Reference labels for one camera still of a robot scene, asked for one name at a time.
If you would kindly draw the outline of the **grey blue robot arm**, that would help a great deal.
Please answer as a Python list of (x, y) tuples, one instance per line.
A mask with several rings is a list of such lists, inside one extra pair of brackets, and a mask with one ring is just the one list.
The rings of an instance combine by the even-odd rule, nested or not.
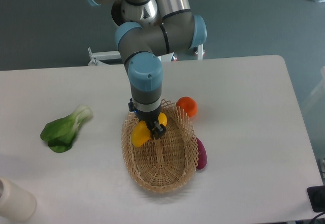
[(159, 57), (203, 44), (203, 18), (194, 15), (188, 0), (88, 0), (99, 6), (119, 6), (114, 16), (115, 43), (131, 86), (129, 110), (145, 122), (151, 138), (166, 132), (159, 121), (163, 69)]

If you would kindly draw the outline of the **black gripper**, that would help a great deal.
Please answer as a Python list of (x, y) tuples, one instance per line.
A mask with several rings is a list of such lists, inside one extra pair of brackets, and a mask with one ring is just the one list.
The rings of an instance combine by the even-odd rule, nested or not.
[(133, 99), (131, 98), (128, 103), (128, 108), (130, 112), (135, 111), (135, 115), (140, 121), (144, 121), (147, 128), (150, 130), (151, 138), (160, 139), (166, 132), (166, 127), (158, 122), (158, 116), (161, 112), (161, 108), (158, 107), (153, 111), (141, 111), (140, 109), (135, 109)]

